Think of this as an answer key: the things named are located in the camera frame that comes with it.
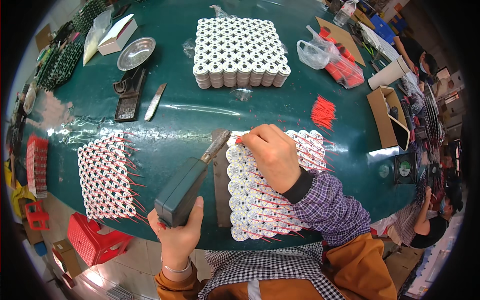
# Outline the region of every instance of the white box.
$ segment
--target white box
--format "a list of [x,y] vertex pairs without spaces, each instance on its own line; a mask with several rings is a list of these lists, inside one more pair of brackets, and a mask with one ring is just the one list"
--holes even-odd
[[133,13],[122,18],[112,26],[107,35],[98,44],[98,51],[102,55],[121,51],[137,28],[137,22],[133,19]]

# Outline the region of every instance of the silver bracelet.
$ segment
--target silver bracelet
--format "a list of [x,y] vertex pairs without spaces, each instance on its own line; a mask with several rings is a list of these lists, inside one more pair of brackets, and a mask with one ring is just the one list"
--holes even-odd
[[[163,262],[163,253],[160,254],[160,261]],[[187,266],[185,267],[185,269],[181,270],[181,271],[178,271],[178,270],[174,270],[172,268],[170,268],[169,266],[165,265],[164,267],[169,270],[170,272],[173,272],[173,273],[184,273],[188,270],[188,268],[190,267],[190,265],[192,264],[192,260],[190,259],[190,256],[188,256],[188,261],[187,261]]]

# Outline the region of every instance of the purple plaid sleeve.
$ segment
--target purple plaid sleeve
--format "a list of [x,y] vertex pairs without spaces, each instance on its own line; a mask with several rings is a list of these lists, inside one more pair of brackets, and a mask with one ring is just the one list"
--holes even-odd
[[340,246],[370,231],[370,214],[352,196],[345,196],[342,183],[327,172],[310,170],[315,178],[303,199],[293,204],[296,216],[322,233],[330,246]]

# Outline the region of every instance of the metal bowl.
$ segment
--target metal bowl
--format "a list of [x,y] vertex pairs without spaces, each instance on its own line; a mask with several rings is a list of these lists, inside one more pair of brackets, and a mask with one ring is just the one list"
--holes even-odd
[[142,37],[130,43],[119,55],[117,67],[128,71],[138,67],[152,55],[155,40],[152,37]]

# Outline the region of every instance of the table surface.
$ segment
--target table surface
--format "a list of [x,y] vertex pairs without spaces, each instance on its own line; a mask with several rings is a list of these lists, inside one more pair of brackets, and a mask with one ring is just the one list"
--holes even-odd
[[[172,173],[188,157],[200,157],[211,143],[216,128],[248,130],[263,123],[306,130],[317,129],[310,120],[310,111],[317,94],[336,105],[336,117],[327,146],[334,175],[343,182],[343,192],[353,195],[370,212],[372,222],[389,216],[414,197],[414,185],[394,185],[393,156],[398,150],[381,150],[380,138],[366,95],[371,92],[367,82],[350,90],[337,84],[325,70],[314,70],[298,60],[296,43],[309,41],[310,25],[319,31],[315,16],[328,21],[333,15],[325,12],[315,0],[286,1],[220,1],[222,9],[238,17],[251,17],[274,22],[282,42],[287,46],[291,75],[281,88],[254,87],[247,102],[236,101],[230,88],[200,89],[192,74],[193,61],[182,52],[182,43],[195,38],[197,20],[215,16],[210,1],[147,1],[133,3],[126,13],[134,13],[138,29],[129,42],[151,36],[156,49],[147,62],[148,73],[138,114],[138,121],[116,123],[113,120],[118,96],[112,83],[123,72],[117,68],[119,52],[102,56],[97,53],[86,66],[77,63],[69,82],[54,93],[40,93],[34,111],[27,120],[24,143],[30,133],[49,139],[48,190],[74,210],[85,214],[79,183],[76,149],[107,135],[115,129],[132,132],[138,152],[130,159],[142,176],[135,182],[145,185],[136,191],[138,200],[150,211],[153,200]],[[370,55],[364,49],[365,61]],[[364,76],[371,77],[370,65],[362,67]],[[151,122],[143,116],[159,85],[168,85]],[[256,250],[297,246],[321,239],[318,232],[302,231],[301,237],[282,236],[280,241],[236,242],[229,228],[218,228],[214,196],[213,168],[200,188],[205,199],[202,236],[197,246],[211,250]],[[143,222],[124,219],[105,224],[127,234],[156,240],[150,227]]]

